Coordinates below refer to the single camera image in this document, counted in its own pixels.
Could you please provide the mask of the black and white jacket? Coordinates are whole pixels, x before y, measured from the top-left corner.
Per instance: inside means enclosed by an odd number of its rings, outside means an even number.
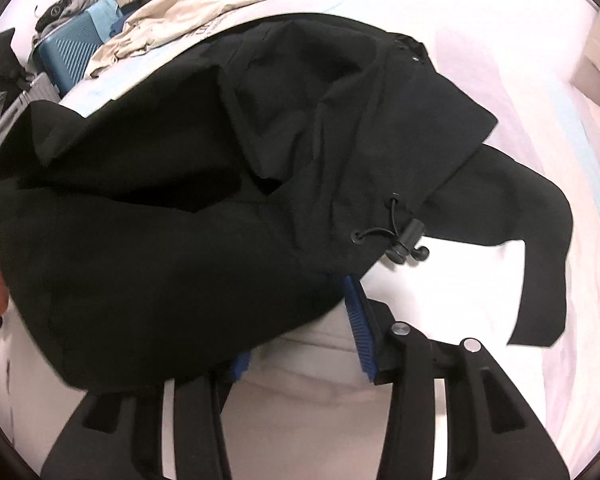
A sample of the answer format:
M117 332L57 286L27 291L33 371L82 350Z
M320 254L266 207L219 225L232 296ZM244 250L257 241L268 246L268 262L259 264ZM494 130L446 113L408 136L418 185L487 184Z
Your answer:
M495 117L422 44L323 14L204 40L88 117L30 104L0 146L0 269L89 393L221 379L344 304L381 259L488 284L524 244L513 344L566 320L568 200L486 144Z

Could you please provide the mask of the black backpack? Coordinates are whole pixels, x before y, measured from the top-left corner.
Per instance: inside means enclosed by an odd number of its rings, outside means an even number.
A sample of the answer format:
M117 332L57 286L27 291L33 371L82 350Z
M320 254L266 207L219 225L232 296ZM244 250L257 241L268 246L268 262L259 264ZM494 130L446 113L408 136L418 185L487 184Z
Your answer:
M23 91L30 89L33 75L20 64L12 50L15 29L0 32L0 92L5 92L5 105L9 106Z

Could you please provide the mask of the silver hard suitcase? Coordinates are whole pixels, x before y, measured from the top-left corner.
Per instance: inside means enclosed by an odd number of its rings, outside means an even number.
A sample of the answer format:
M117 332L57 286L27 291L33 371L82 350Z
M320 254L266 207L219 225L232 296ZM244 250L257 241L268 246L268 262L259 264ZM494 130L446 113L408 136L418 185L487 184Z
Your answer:
M54 103L60 101L58 90L46 73L37 74L31 81L30 88L21 92L15 101L4 110L0 119L0 127L8 127L21 115L30 103L35 101L50 101Z

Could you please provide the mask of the teal hard suitcase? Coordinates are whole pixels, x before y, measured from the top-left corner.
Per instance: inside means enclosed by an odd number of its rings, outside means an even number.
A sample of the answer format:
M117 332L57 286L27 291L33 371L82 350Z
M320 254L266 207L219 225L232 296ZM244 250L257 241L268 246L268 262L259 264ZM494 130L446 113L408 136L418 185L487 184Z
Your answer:
M48 34L32 49L32 63L46 73L60 96L84 76L88 61L102 45L92 17L83 12Z

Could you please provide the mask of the clutter pile on suitcase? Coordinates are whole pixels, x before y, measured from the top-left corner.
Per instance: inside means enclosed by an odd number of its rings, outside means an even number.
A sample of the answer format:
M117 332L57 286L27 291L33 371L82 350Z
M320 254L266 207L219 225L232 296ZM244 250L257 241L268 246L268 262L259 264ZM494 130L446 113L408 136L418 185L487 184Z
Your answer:
M61 24L69 18L84 12L99 0L58 0L38 19L35 31L40 34L50 25Z

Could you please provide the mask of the blue folded cloth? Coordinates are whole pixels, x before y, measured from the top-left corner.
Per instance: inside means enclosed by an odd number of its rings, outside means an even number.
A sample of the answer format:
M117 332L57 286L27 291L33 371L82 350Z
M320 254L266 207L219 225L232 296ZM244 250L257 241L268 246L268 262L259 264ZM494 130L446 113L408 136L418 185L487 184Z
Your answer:
M129 16L121 11L117 0L98 0L86 9L86 13L93 21L101 42L120 34Z

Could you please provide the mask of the striped bed sheet mattress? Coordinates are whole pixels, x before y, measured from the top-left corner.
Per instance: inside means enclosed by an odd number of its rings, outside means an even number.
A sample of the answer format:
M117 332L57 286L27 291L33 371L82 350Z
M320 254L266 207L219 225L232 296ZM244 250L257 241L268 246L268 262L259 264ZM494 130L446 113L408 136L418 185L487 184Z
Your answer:
M553 182L568 200L566 320L554 344L513 344L524 244L480 247L488 284L460 276L436 292L432 273L381 259L363 277L373 297L431 340L480 341L552 438L569 476L600 479L600 107L571 76L597 10L588 0L266 0L82 79L58 105L93 115L204 40L287 14L323 14L407 36L436 72L490 112L486 144ZM34 342L9 290L0 322L0 479L43 479L44 460L85 396ZM221 413L230 479L380 479L391 386L354 367L344 304L257 351ZM434 383L434 472L446 475L444 382Z

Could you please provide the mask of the beige garment on bed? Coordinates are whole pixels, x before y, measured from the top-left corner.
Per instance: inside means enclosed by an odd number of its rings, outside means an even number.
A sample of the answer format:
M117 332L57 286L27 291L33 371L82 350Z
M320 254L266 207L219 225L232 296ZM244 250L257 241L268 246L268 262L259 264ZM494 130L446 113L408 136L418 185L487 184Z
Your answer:
M151 0L132 13L121 32L106 41L90 58L83 78L101 72L130 56L162 47L215 18L266 0Z

